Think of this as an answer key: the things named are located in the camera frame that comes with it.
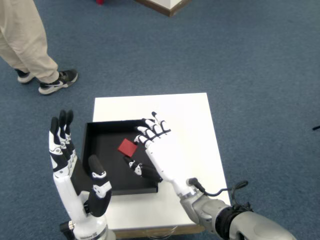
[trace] shoe sole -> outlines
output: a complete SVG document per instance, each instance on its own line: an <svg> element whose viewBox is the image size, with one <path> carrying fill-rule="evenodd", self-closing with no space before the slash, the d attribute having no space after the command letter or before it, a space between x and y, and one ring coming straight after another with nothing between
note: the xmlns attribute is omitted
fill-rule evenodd
<svg viewBox="0 0 320 240"><path fill-rule="evenodd" d="M31 75L31 73L29 74L29 76L27 77L19 77L18 76L18 82L21 84L28 84L31 82L32 79L34 79L35 76Z"/></svg>
<svg viewBox="0 0 320 240"><path fill-rule="evenodd" d="M41 87L39 87L38 91L39 93L41 93L42 95L50 95L55 93L56 91L63 89L63 88L67 88L70 87L72 84L74 84L78 79L78 73L76 74L76 76L74 77L74 79L66 84L63 84L61 86L55 86L55 87L50 87L46 90L42 89Z"/></svg>

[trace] black cable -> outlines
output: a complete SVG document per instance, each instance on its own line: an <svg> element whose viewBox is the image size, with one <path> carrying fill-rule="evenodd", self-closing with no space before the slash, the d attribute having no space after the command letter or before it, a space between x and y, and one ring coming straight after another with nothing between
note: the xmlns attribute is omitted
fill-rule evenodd
<svg viewBox="0 0 320 240"><path fill-rule="evenodd" d="M317 129L320 129L320 126L315 126L315 127L312 128L313 131L315 131Z"/></svg>
<svg viewBox="0 0 320 240"><path fill-rule="evenodd" d="M249 184L249 182L247 180L240 181L236 185L234 185L233 187L222 188L217 193L206 192L206 189L200 184L200 182L198 181L198 179L196 177L189 178L187 180L187 182L189 185L194 185L197 189L199 189L200 192L202 192L204 195L209 196L209 197L216 197L216 196L220 195L223 191L231 191L231 199L232 199L233 209L238 210L238 209L242 208L242 209L245 209L246 211L252 211L249 202L247 202L245 205L240 205L237 202L236 196L235 196L236 190L242 189Z"/></svg>

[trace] person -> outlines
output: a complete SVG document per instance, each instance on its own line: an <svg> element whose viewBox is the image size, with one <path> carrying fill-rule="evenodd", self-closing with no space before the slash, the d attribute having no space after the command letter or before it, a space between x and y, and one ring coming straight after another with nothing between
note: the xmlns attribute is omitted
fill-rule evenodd
<svg viewBox="0 0 320 240"><path fill-rule="evenodd" d="M72 85L76 70L58 71L47 53L46 32L33 0L0 0L0 56L17 71L18 82L39 80L38 91L52 94Z"/></svg>

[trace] blue carpet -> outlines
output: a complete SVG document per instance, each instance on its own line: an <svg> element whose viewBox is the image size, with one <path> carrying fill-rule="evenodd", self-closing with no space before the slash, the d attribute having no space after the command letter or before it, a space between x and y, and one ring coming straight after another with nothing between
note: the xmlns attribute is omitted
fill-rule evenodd
<svg viewBox="0 0 320 240"><path fill-rule="evenodd" d="M35 3L50 56L79 79L41 96L0 60L0 239L64 239L68 216L48 155L60 109L74 111L80 152L95 97L199 92L208 94L228 186L249 181L239 201L297 239L318 239L320 1L194 0L172 18L133 0Z"/></svg>

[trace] wooden baseboard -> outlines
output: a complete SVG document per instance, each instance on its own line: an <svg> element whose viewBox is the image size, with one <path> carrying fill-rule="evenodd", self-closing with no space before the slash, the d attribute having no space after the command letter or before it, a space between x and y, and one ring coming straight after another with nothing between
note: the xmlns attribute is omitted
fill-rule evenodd
<svg viewBox="0 0 320 240"><path fill-rule="evenodd" d="M153 1L150 0L135 0L136 2L145 5L148 8L151 8L153 10L156 10L157 12L164 14L168 17L172 17L175 15L180 9L182 9L185 5L187 5L191 0L182 0L177 5L175 5L173 8L168 9L164 6L161 6L159 4L156 4Z"/></svg>
<svg viewBox="0 0 320 240"><path fill-rule="evenodd" d="M117 239L129 239L129 238L143 238L150 236L165 236L170 234L172 227L166 228L152 228L152 229L137 229L137 230L114 230ZM203 226L178 226L172 235L182 234L197 234L205 230Z"/></svg>

